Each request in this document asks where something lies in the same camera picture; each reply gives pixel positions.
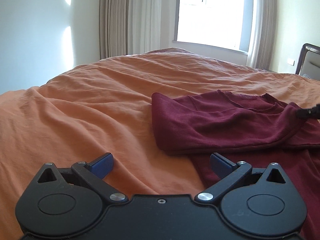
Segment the left beige curtain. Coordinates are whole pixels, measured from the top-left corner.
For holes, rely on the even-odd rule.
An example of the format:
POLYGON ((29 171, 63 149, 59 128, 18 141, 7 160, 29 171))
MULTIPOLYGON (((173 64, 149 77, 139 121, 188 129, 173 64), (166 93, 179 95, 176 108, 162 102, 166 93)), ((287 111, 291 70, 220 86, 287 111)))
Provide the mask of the left beige curtain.
POLYGON ((102 59, 172 47, 180 0, 100 0, 102 59))

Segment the wall socket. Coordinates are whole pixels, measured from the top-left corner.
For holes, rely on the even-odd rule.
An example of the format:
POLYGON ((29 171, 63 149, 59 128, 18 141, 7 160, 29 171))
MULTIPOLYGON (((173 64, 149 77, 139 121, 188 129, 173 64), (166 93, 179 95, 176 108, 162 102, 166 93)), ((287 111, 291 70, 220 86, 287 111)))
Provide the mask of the wall socket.
POLYGON ((287 61, 288 65, 294 66, 295 65, 295 61, 294 60, 289 60, 287 61))

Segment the maroon sweater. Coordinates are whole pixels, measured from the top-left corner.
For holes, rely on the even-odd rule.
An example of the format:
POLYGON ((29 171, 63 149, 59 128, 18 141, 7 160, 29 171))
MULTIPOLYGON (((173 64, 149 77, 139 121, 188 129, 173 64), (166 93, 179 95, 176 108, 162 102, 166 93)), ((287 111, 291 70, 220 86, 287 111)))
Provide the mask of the maroon sweater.
POLYGON ((152 94, 156 144, 169 155, 186 154, 205 187, 218 181, 209 156, 219 153, 254 167, 279 163, 308 209, 305 239, 319 239, 319 122, 296 116, 298 106, 269 94, 216 90, 169 98, 152 94))

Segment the orange duvet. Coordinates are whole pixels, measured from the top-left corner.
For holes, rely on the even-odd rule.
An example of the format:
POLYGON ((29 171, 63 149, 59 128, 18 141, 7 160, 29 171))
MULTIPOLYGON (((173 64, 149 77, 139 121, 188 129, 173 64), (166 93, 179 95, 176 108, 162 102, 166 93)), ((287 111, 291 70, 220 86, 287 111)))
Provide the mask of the orange duvet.
POLYGON ((15 217, 21 194, 46 162, 69 167, 111 152, 106 181, 133 194, 197 194, 218 181, 200 177, 187 156, 155 143, 151 96, 215 90, 270 94, 303 108, 319 103, 319 82, 252 69, 182 49, 119 56, 75 67, 40 87, 1 95, 1 239, 22 236, 15 217))

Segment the dark wood padded headboard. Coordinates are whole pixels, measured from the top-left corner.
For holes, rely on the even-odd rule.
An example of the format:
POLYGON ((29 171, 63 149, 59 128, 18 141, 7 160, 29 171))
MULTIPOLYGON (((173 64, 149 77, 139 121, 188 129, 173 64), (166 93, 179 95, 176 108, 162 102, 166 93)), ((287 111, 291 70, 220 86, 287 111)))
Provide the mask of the dark wood padded headboard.
POLYGON ((300 51, 297 68, 295 74, 310 78, 313 80, 320 80, 320 50, 319 46, 305 43, 300 51))

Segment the bright window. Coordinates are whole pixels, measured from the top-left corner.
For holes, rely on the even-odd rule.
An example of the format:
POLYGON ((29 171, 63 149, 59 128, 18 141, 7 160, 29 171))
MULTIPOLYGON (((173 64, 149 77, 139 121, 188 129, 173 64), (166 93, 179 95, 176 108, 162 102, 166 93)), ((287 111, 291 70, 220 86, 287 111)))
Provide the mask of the bright window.
POLYGON ((248 52, 254 0, 177 0, 175 41, 248 52))

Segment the beige curtain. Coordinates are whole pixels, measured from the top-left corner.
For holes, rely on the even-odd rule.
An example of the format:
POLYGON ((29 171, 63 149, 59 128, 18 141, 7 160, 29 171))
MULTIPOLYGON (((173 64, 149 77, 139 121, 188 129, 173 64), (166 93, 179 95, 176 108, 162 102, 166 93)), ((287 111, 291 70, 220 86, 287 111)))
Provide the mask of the beige curtain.
POLYGON ((172 47, 180 0, 100 0, 102 59, 172 47))
POLYGON ((247 65, 269 70, 276 35, 277 0, 253 0, 253 22, 247 65))

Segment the right beige curtain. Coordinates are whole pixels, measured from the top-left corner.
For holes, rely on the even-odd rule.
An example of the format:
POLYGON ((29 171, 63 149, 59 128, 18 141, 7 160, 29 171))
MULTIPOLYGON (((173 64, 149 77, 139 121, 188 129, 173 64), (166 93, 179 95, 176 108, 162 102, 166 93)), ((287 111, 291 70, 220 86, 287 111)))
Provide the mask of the right beige curtain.
POLYGON ((253 0, 253 22, 247 65, 269 70, 276 35, 277 0, 253 0))

